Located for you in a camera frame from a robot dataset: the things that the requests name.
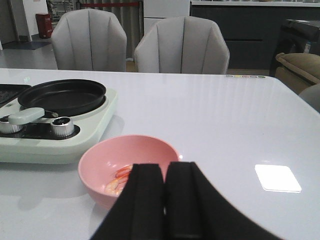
frying pan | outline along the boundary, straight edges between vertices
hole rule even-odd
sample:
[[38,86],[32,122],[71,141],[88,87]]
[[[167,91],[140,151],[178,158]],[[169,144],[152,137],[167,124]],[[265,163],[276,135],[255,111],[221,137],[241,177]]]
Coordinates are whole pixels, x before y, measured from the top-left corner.
[[17,100],[29,113],[32,111],[31,108],[35,108],[36,111],[39,108],[43,109],[44,115],[36,119],[57,118],[90,112],[103,103],[105,94],[105,86],[96,81],[65,79],[32,86],[22,92]]

glossy tabletop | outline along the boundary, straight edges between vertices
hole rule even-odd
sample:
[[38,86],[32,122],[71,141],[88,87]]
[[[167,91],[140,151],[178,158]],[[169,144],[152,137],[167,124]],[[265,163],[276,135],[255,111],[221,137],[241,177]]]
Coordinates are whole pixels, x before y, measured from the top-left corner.
[[[61,79],[94,80],[117,91],[117,109],[102,140],[126,134],[163,139],[266,230],[282,239],[319,239],[320,115],[279,80],[0,69],[1,84]],[[272,170],[264,181],[278,181],[262,184],[263,167],[270,165],[290,169],[300,188],[278,189],[287,175]],[[88,240],[107,213],[86,193],[76,163],[0,162],[0,206],[2,240]]]

upholstered chair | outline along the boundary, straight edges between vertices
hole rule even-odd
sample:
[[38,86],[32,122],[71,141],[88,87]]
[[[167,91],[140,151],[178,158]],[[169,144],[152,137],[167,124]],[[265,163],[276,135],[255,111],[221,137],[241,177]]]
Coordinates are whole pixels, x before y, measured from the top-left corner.
[[320,84],[307,87],[299,96],[320,113]]
[[296,94],[304,89],[320,83],[320,56],[311,53],[277,54],[275,59],[280,66],[276,68],[274,77],[283,82]]
[[134,57],[141,73],[225,74],[230,53],[215,22],[179,16],[153,24]]
[[126,70],[127,36],[111,12],[97,9],[67,12],[51,39],[60,70]]

silver knob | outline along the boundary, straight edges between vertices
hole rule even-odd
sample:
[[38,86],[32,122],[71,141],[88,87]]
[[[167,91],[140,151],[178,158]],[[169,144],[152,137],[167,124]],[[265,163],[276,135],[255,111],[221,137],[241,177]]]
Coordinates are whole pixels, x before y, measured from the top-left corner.
[[19,132],[24,126],[10,124],[8,120],[9,115],[0,117],[0,132],[3,134],[14,134]]
[[67,116],[61,116],[54,119],[50,125],[53,134],[57,137],[66,137],[75,131],[75,126],[72,119]]

shrimp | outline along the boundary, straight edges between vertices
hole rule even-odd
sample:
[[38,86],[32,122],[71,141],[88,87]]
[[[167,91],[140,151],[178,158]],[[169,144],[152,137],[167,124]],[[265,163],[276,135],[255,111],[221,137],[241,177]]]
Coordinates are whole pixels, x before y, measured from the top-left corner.
[[124,187],[119,187],[120,184],[125,184],[128,181],[129,174],[133,165],[126,165],[115,172],[115,178],[112,179],[104,188],[106,194],[119,195]]

